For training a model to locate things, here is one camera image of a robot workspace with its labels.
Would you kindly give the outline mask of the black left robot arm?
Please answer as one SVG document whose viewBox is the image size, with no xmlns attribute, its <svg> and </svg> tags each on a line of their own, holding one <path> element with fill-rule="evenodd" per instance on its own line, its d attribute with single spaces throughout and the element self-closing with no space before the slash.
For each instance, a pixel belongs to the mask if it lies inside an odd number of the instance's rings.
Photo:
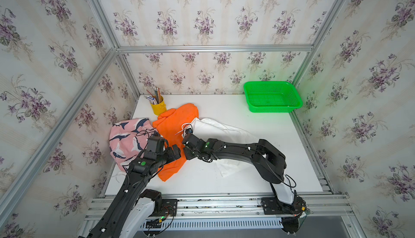
<svg viewBox="0 0 415 238">
<path fill-rule="evenodd" d="M 160 169 L 181 158 L 178 146 L 165 147 L 165 144 L 167 140 L 160 136 L 148 139 L 145 149 L 129 163 L 124 182 L 111 205 L 87 237 L 134 236 L 141 223 L 153 213 L 158 200 L 158 193 L 146 190 L 146 186 Z"/>
</svg>

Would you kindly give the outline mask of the white shorts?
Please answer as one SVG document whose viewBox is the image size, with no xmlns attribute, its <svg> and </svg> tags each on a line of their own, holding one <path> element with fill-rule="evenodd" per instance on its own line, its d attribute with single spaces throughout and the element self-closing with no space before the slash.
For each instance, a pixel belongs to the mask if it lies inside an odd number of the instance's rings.
<svg viewBox="0 0 415 238">
<path fill-rule="evenodd" d="M 223 146 L 224 149 L 228 149 L 232 143 L 246 145 L 257 143 L 259 140 L 258 137 L 244 129 L 223 124 L 210 118 L 195 118 L 191 124 L 193 126 L 193 134 L 196 137 L 204 141 L 210 138 L 222 141 L 227 144 Z M 215 160 L 214 164 L 223 178 L 237 174 L 249 166 L 247 163 L 235 159 L 219 159 Z"/>
</svg>

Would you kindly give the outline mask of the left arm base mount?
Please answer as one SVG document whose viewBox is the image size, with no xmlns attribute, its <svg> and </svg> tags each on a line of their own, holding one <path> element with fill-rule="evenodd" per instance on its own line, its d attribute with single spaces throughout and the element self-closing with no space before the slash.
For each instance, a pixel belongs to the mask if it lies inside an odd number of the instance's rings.
<svg viewBox="0 0 415 238">
<path fill-rule="evenodd" d="M 144 190 L 139 196 L 138 201 L 150 199 L 154 204 L 153 212 L 150 216 L 176 216 L 178 199 L 166 199 L 162 193 L 153 189 Z"/>
</svg>

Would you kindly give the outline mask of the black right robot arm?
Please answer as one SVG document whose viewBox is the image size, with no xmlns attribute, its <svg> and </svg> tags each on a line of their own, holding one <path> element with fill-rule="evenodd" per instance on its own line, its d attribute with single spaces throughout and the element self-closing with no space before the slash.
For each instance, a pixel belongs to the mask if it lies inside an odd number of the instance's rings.
<svg viewBox="0 0 415 238">
<path fill-rule="evenodd" d="M 308 209 L 306 202 L 295 188 L 295 180 L 285 174 L 286 157 L 270 142 L 260 139 L 257 143 L 230 143 L 209 138 L 207 141 L 187 133 L 182 141 L 187 160 L 199 159 L 206 163 L 217 160 L 235 160 L 253 165 L 259 175 L 268 182 L 273 192 L 273 199 L 261 202 L 264 214 L 291 215 L 298 219 Z"/>
</svg>

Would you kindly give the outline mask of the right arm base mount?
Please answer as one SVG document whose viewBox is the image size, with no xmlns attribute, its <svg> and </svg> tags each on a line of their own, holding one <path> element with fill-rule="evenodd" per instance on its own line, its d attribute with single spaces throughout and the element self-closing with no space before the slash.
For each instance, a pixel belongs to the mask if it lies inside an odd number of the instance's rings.
<svg viewBox="0 0 415 238">
<path fill-rule="evenodd" d="M 294 193 L 294 200 L 291 204 L 284 203 L 278 199 L 262 198 L 260 205 L 265 215 L 301 215 L 302 212 L 307 210 L 306 202 L 302 197 Z"/>
</svg>

